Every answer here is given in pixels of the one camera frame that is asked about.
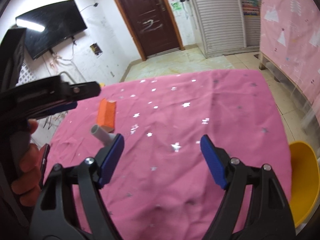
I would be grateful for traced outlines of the person's left hand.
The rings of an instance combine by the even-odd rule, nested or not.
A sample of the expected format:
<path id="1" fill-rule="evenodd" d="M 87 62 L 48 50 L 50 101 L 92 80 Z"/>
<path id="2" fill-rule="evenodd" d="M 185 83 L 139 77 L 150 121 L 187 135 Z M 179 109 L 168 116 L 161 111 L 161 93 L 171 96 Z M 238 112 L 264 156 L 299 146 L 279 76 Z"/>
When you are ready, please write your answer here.
<path id="1" fill-rule="evenodd" d="M 22 176 L 11 185 L 13 193 L 19 196 L 20 203 L 26 207 L 32 207 L 40 195 L 39 186 L 41 180 L 40 159 L 42 153 L 39 148 L 31 143 L 29 149 L 20 160 Z"/>

